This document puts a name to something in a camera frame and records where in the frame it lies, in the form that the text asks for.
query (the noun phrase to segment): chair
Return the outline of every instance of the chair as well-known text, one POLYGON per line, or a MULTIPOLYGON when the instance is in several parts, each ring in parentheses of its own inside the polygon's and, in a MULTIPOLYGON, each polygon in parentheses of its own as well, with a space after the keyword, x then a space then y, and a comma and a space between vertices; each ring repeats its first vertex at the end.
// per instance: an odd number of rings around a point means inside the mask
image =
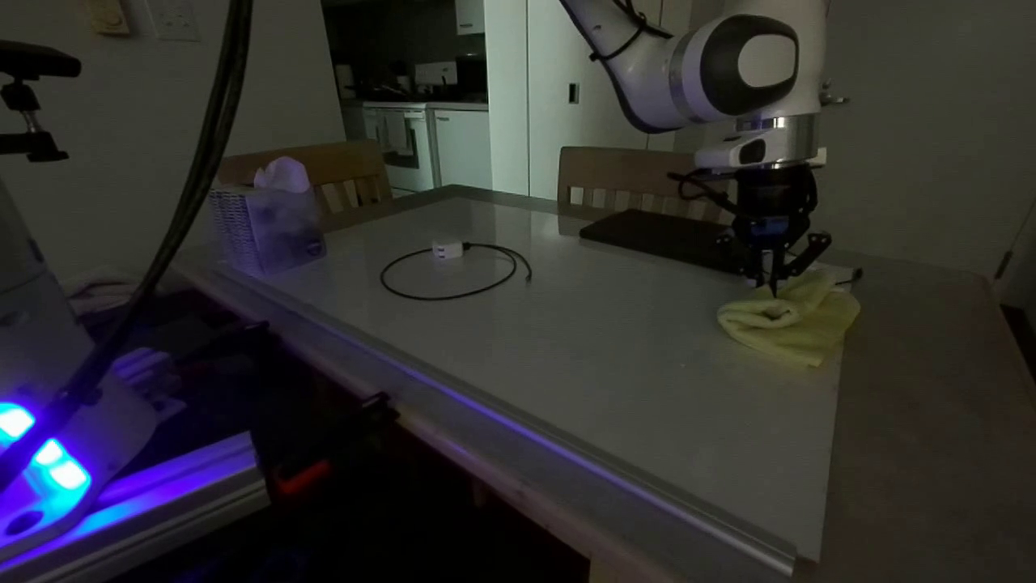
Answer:
POLYGON ((636 208, 670 218, 727 224, 727 212, 708 197, 679 197, 679 185, 670 178, 670 172, 684 176, 689 164, 693 154, 687 152, 562 144, 557 204, 585 210, 636 208))
POLYGON ((393 202, 386 159, 376 141, 323 141, 229 154, 224 159, 218 180, 253 185, 254 167, 267 164, 279 154, 292 154, 307 167, 319 210, 319 229, 343 225, 348 210, 357 208, 393 202))

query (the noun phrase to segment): blue light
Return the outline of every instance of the blue light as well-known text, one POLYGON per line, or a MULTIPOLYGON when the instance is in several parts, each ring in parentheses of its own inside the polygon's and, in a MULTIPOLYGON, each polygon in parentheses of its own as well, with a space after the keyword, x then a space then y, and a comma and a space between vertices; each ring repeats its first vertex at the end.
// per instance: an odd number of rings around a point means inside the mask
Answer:
MULTIPOLYGON (((35 419, 21 403, 0 401, 0 450, 19 441, 32 424, 35 419)), ((21 476, 41 503, 58 503, 71 491, 82 495, 94 481, 89 473, 55 438, 35 450, 21 476)))
POLYGON ((60 489, 82 489, 89 478, 88 470, 82 464, 75 464, 75 461, 49 470, 49 473, 60 489))
POLYGON ((32 455, 32 464, 37 465, 55 465, 64 455, 64 448, 58 441, 44 441, 37 448, 37 452, 32 455))
POLYGON ((35 419, 26 409, 9 403, 9 401, 0 403, 0 429, 9 441, 21 438, 32 424, 35 424, 35 419))

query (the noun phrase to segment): black cable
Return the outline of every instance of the black cable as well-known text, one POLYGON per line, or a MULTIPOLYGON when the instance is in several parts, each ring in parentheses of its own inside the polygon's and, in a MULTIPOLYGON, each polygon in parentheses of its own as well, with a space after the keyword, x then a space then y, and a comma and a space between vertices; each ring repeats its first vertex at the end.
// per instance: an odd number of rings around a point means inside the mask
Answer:
POLYGON ((708 176, 704 167, 697 167, 697 172, 670 172, 670 180, 675 180, 679 202, 708 197, 714 208, 739 212, 739 204, 730 204, 730 197, 711 185, 711 180, 730 180, 730 176, 708 176))
POLYGON ((198 135, 193 160, 188 180, 180 186, 180 202, 173 218, 168 220, 168 232, 136 286, 129 308, 110 327, 110 334, 88 354, 88 358, 71 371, 60 393, 44 403, 37 421, 3 450, 0 455, 0 491, 26 470, 32 452, 58 435, 82 403, 94 403, 99 397, 97 383, 107 374, 110 361, 121 355, 126 335, 132 334, 143 308, 152 300, 158 277, 165 276, 168 261, 173 258, 177 246, 183 241, 206 186, 221 167, 224 144, 233 129, 233 113, 241 89, 245 57, 249 57, 249 30, 253 30, 253 0, 229 0, 224 44, 218 61, 213 89, 203 110, 203 125, 198 135))
POLYGON ((526 261, 519 250, 511 250, 511 246, 464 241, 464 250, 496 250, 496 251, 509 257, 511 270, 509 270, 502 277, 496 277, 496 281, 488 281, 488 286, 480 286, 480 288, 467 288, 467 292, 453 292, 453 294, 411 294, 411 292, 394 288, 394 286, 388 281, 388 273, 393 273, 394 265, 401 265, 401 261, 408 261, 408 258, 415 258, 415 257, 429 257, 429 250, 411 250, 411 251, 401 251, 401 257, 394 257, 393 261, 386 261, 377 281, 381 281, 381 288, 386 288, 388 294, 399 294, 399 298, 408 298, 408 300, 458 300, 458 298, 485 294, 485 292, 511 281, 516 273, 519 273, 519 261, 523 265, 523 281, 532 281, 532 261, 526 261))
POLYGON ((636 12, 635 0, 615 0, 615 7, 636 24, 615 53, 602 56, 602 53, 591 53, 589 61, 613 61, 618 57, 620 53, 627 53, 645 32, 647 35, 657 35, 657 40, 672 40, 668 30, 657 30, 647 23, 645 12, 636 12))

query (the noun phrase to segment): kitchen cabinet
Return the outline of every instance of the kitchen cabinet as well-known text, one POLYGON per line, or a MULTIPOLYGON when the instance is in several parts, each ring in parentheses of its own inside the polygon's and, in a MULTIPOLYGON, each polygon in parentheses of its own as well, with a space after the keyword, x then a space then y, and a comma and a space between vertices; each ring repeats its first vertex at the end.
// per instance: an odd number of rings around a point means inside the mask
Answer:
POLYGON ((488 113, 432 110, 437 185, 492 186, 488 172, 488 113))
POLYGON ((381 144, 381 113, 377 110, 361 108, 361 138, 381 144))
POLYGON ((453 12, 455 12, 455 35, 485 32, 481 0, 453 0, 453 12))

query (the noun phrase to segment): black pad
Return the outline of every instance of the black pad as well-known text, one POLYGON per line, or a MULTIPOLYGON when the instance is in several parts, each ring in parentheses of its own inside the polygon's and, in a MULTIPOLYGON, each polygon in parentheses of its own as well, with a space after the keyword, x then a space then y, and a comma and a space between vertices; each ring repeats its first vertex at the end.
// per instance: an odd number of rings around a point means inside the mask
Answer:
POLYGON ((742 273, 739 250, 721 224, 620 210, 582 225, 579 236, 720 273, 742 273))

